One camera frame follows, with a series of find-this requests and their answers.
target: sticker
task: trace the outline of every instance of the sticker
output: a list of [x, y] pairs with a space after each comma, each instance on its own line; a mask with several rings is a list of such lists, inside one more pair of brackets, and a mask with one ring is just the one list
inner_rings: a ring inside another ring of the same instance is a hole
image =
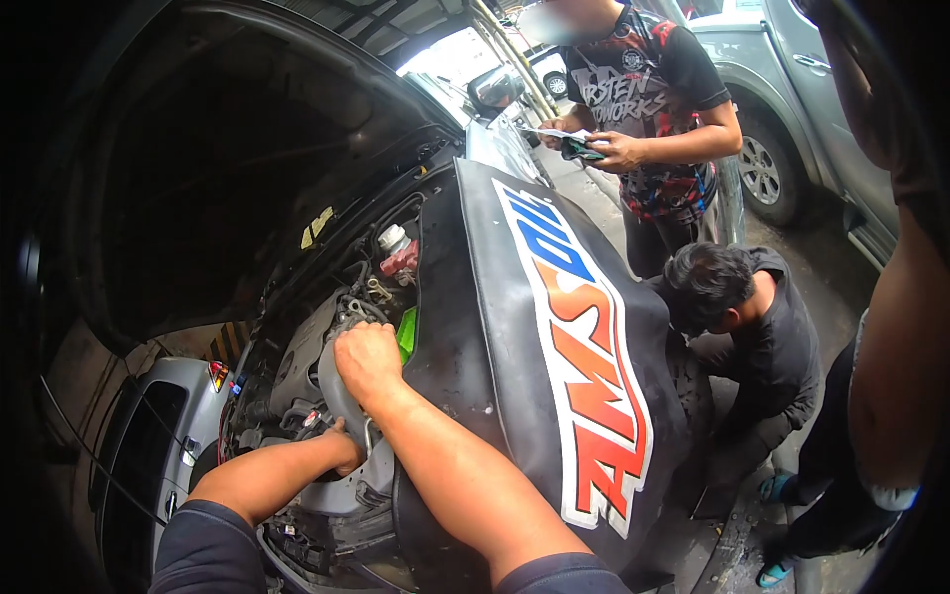
[[643, 54], [640, 53], [639, 49], [626, 48], [623, 50], [623, 56], [621, 56], [620, 62], [627, 72], [636, 72], [643, 68], [643, 65], [646, 64], [646, 59], [643, 57]]
[[560, 429], [560, 516], [622, 538], [653, 450], [653, 424], [610, 279], [553, 204], [492, 180], [535, 300]]
[[320, 235], [327, 221], [333, 216], [333, 207], [328, 206], [320, 213], [320, 216], [314, 219], [309, 225], [303, 228], [303, 237], [300, 239], [300, 249], [305, 250], [314, 245], [316, 236]]

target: white car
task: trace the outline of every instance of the white car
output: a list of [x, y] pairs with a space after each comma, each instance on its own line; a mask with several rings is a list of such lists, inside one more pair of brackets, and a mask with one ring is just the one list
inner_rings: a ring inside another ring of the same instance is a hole
[[555, 99], [567, 96], [567, 67], [557, 46], [539, 51], [528, 58], [538, 80]]

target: side mirror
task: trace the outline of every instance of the side mirror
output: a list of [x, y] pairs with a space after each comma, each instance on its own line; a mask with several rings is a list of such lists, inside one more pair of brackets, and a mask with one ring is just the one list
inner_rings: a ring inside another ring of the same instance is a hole
[[468, 83], [468, 99], [479, 115], [494, 120], [524, 93], [524, 81], [511, 65], [492, 68]]

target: radiator hose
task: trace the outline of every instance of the radiator hose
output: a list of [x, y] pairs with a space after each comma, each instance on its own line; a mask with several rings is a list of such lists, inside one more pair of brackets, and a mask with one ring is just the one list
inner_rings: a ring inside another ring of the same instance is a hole
[[342, 416], [347, 420], [347, 431], [353, 436], [357, 444], [366, 443], [363, 410], [352, 397], [347, 387], [343, 385], [343, 378], [336, 370], [336, 356], [333, 354], [333, 344], [336, 339], [327, 342], [320, 355], [320, 362], [316, 365], [316, 376], [320, 382], [320, 391], [323, 399], [335, 419]]

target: hand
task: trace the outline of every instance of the hand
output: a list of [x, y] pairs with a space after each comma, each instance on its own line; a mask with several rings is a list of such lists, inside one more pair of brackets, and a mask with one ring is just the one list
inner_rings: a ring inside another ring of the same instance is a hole
[[[538, 126], [540, 129], [545, 130], [565, 130], [567, 128], [567, 122], [563, 118], [552, 118], [550, 120], [545, 120], [541, 122], [541, 125]], [[561, 150], [561, 139], [557, 136], [548, 136], [547, 134], [539, 134], [541, 142], [544, 143], [544, 146], [552, 148], [554, 150]]]
[[363, 449], [356, 445], [356, 442], [344, 432], [344, 426], [347, 420], [342, 416], [336, 417], [333, 426], [323, 432], [319, 439], [332, 442], [333, 451], [338, 452], [335, 461], [336, 473], [340, 476], [346, 476], [358, 469], [366, 459]]
[[[608, 141], [608, 144], [593, 144], [594, 141]], [[645, 139], [619, 132], [595, 132], [587, 137], [587, 146], [607, 156], [587, 163], [607, 173], [627, 173], [648, 162], [648, 144]]]
[[392, 324], [360, 322], [333, 344], [336, 370], [363, 408], [377, 394], [403, 382], [403, 361]]

